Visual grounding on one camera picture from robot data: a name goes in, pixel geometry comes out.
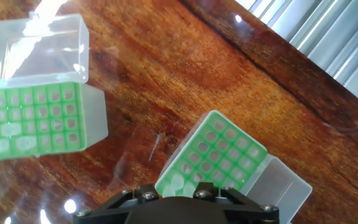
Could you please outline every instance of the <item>clear plastic lid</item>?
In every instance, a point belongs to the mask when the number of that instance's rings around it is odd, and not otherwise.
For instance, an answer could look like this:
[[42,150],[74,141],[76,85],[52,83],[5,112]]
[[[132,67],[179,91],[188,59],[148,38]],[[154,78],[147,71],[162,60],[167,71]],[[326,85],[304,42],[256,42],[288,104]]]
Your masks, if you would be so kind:
[[89,79],[89,32],[79,14],[0,21],[0,88]]
[[260,205],[278,207],[280,223],[291,221],[311,191],[310,184],[270,154],[241,189],[241,193]]

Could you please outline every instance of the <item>screw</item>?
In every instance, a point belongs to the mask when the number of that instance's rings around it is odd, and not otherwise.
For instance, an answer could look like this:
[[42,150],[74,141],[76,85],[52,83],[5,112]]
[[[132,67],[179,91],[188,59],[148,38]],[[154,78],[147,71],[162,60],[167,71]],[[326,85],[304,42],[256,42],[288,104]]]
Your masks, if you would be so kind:
[[78,217],[85,217],[85,216],[89,215],[90,213],[91,213],[91,210],[84,209],[84,210],[78,211],[75,215]]
[[274,212],[277,211],[278,208],[274,205],[261,205],[260,206],[265,212]]
[[212,197],[212,194],[206,190],[200,190],[195,193],[196,198]]
[[153,192],[146,192],[142,194],[142,197],[146,200],[151,200],[155,197],[155,194]]

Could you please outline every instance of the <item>plastic box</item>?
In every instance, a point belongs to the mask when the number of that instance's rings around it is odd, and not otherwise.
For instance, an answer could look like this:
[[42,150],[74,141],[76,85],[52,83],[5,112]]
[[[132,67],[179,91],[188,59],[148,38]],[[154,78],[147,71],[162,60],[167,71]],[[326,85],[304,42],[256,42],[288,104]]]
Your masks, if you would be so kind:
[[218,111],[200,119],[165,165],[156,189],[163,197],[192,197],[198,182],[234,187],[259,204],[280,209],[289,223],[312,188],[263,145]]
[[103,91],[80,83],[0,90],[0,160],[85,150],[108,135]]
[[89,32],[79,14],[0,21],[0,88],[88,81]]

